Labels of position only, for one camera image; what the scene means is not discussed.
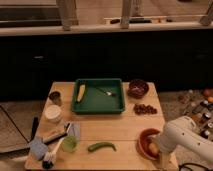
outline red object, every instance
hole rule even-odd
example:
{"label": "red object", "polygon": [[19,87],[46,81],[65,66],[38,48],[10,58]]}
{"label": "red object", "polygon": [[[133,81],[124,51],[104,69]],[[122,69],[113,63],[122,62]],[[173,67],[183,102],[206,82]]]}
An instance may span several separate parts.
{"label": "red object", "polygon": [[160,131],[155,128],[145,129],[140,133],[136,148],[141,156],[149,160],[157,160],[159,158],[159,156],[154,156],[149,150],[149,144],[152,142],[151,137],[158,133],[160,133]]}
{"label": "red object", "polygon": [[149,91],[149,85],[141,80],[134,79],[129,83],[128,95],[136,99],[142,98]]}

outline spoon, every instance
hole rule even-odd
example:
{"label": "spoon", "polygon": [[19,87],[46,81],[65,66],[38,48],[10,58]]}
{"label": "spoon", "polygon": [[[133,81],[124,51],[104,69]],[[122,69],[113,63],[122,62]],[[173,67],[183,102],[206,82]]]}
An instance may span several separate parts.
{"label": "spoon", "polygon": [[105,90],[103,90],[103,89],[101,89],[99,87],[94,87],[94,88],[96,88],[97,90],[101,91],[102,93],[105,93],[107,96],[112,96],[112,97],[116,96],[116,94],[111,92],[111,91],[105,91]]}

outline green plastic tray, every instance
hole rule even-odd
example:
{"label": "green plastic tray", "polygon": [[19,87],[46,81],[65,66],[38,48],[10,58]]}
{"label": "green plastic tray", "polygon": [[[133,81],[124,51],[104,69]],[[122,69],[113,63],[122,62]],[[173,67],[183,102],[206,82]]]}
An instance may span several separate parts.
{"label": "green plastic tray", "polygon": [[[77,102],[79,86],[85,84],[82,100]],[[116,93],[108,96],[104,91]],[[123,86],[121,79],[78,79],[75,82],[71,110],[77,114],[119,114],[125,110]]]}

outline green pepper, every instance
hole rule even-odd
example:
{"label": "green pepper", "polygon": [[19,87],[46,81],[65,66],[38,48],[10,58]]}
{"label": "green pepper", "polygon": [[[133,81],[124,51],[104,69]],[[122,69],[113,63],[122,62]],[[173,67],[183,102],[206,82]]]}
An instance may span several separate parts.
{"label": "green pepper", "polygon": [[93,152],[102,147],[112,147],[113,150],[116,151],[115,145],[110,142],[99,142],[99,143],[92,144],[88,147],[88,151]]}

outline white cup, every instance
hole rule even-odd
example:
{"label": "white cup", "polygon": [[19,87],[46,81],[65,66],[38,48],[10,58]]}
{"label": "white cup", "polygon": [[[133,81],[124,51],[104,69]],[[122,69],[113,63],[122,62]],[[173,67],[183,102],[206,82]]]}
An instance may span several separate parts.
{"label": "white cup", "polygon": [[59,122],[62,118],[61,108],[58,105],[50,105],[46,108],[44,115],[46,119],[50,122]]}

